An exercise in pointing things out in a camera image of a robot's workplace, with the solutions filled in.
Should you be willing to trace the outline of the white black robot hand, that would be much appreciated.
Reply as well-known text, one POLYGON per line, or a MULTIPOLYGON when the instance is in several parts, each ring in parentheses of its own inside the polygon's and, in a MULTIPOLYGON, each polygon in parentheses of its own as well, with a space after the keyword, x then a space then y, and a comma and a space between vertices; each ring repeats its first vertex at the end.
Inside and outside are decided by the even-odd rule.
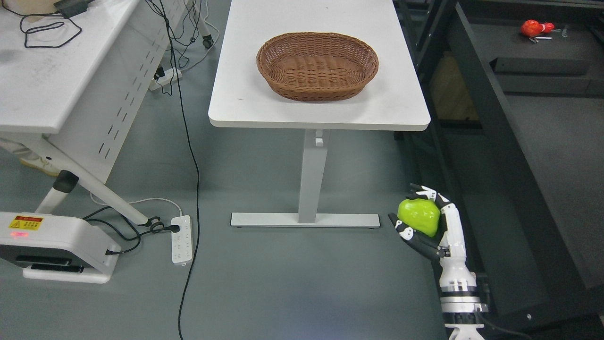
POLYGON ((405 199, 429 199, 440 209, 440 220, 435 237, 429 237, 402 222, 397 213, 388 217, 403 242, 431 261, 438 261, 442 273, 439 287, 478 286, 474 273, 466 265, 467 252, 462 222, 457 206, 435 189, 411 184, 405 199))

